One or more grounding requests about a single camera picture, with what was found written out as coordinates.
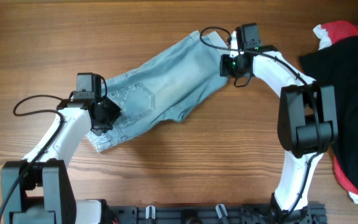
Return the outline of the red and white garment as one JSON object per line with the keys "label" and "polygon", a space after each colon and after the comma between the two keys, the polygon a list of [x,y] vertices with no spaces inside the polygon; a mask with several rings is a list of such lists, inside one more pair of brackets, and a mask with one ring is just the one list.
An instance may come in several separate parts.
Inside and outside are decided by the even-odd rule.
{"label": "red and white garment", "polygon": [[319,39],[319,50],[321,50],[340,40],[357,36],[358,26],[347,21],[334,21],[317,25],[313,28],[313,33]]}

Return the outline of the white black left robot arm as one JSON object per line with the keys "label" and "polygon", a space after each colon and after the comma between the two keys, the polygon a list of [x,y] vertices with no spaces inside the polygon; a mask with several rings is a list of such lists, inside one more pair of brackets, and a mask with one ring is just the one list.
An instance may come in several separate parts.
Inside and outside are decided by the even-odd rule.
{"label": "white black left robot arm", "polygon": [[105,200],[75,200],[67,167],[86,134],[112,129],[120,107],[108,98],[61,100],[53,113],[37,147],[2,167],[0,223],[118,223]]}

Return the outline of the light blue denim shorts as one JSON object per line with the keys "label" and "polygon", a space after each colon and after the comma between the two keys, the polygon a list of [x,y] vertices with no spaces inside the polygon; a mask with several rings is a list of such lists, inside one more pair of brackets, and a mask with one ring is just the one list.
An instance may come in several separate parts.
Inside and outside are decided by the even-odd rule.
{"label": "light blue denim shorts", "polygon": [[225,46],[217,32],[201,36],[196,30],[140,67],[108,79],[103,93],[121,108],[121,115],[106,133],[88,133],[90,143],[102,152],[161,121],[182,122],[226,85],[219,69]]}

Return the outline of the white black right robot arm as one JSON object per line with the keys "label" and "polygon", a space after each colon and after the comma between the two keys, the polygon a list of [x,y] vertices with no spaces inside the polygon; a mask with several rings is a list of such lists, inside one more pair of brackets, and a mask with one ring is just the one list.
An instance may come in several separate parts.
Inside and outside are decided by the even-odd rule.
{"label": "white black right robot arm", "polygon": [[280,98],[277,134],[285,150],[281,179],[268,205],[251,207],[243,216],[261,216],[268,223],[310,221],[313,174],[338,134],[333,86],[302,74],[271,45],[232,49],[221,56],[220,75],[259,78]]}

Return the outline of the black garment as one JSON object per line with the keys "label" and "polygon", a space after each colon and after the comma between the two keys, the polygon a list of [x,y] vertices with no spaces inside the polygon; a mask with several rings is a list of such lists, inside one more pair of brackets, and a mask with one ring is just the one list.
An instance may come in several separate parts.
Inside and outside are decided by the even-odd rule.
{"label": "black garment", "polygon": [[358,35],[299,59],[307,76],[334,86],[338,137],[333,151],[358,190]]}

